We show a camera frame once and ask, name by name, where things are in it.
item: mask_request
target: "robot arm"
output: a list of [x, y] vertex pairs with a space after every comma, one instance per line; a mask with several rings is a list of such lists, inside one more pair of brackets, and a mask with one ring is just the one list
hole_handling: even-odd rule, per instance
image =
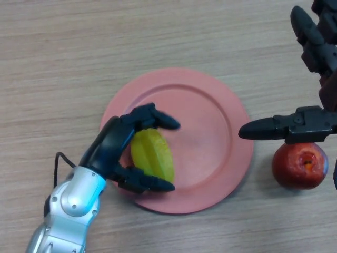
[[75, 167], [47, 199], [44, 222], [35, 230], [26, 253], [84, 253], [105, 186], [97, 173]]
[[[312, 73], [320, 75], [319, 106], [296, 109], [290, 115], [274, 115], [247, 123], [239, 137], [248, 140], [283, 140], [287, 144], [324, 142], [337, 133], [337, 1], [314, 0], [311, 10], [319, 17], [316, 24], [300, 7], [292, 9], [290, 20], [302, 60]], [[337, 189], [337, 162], [333, 174]]]
[[[87, 231], [100, 210], [100, 195], [107, 179], [138, 194], [175, 189], [165, 180], [147, 176], [136, 167], [124, 168], [119, 163], [133, 135], [148, 128], [176, 130], [180, 124], [150, 103], [121, 117], [112, 117], [78, 166], [63, 154], [56, 155], [54, 190], [45, 202], [44, 222], [35, 230], [26, 253], [84, 253]], [[63, 183], [57, 185], [59, 155], [73, 170]]]

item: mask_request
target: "pink plate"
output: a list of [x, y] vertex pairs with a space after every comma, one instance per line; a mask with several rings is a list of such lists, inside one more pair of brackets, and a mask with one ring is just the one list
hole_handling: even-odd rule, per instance
[[[225, 84], [195, 70], [152, 71], [117, 92], [101, 128], [110, 117], [149, 102], [181, 123], [177, 131], [160, 129], [172, 151], [176, 189], [140, 196], [121, 193], [139, 206], [169, 214], [197, 212], [226, 198], [245, 176], [253, 154], [253, 141], [238, 136], [249, 122], [239, 98]], [[121, 163], [132, 164], [129, 149]]]

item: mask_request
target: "red apple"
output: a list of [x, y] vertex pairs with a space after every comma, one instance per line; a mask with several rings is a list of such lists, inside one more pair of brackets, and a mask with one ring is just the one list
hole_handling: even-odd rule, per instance
[[315, 143], [283, 144], [274, 155], [272, 170], [283, 187], [313, 189], [328, 172], [328, 158]]

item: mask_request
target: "silver robot wrist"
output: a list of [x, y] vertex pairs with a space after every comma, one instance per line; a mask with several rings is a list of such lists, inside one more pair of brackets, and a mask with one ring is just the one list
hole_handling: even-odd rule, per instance
[[85, 253], [87, 232], [100, 210], [106, 181], [75, 167], [51, 193], [50, 211], [34, 231], [26, 253]]

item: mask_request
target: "wooden table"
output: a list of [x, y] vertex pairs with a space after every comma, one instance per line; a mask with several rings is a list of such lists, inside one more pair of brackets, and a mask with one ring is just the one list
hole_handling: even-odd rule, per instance
[[[78, 162], [110, 99], [140, 74], [206, 72], [252, 120], [320, 105], [319, 77], [302, 62], [290, 24], [296, 4], [312, 14], [305, 0], [2, 0], [0, 252], [25, 251], [43, 220], [55, 153]], [[331, 164], [326, 180], [290, 194], [271, 176], [282, 141], [256, 142], [235, 194], [190, 216], [140, 210], [108, 187], [87, 252], [335, 253], [335, 143], [320, 144]]]

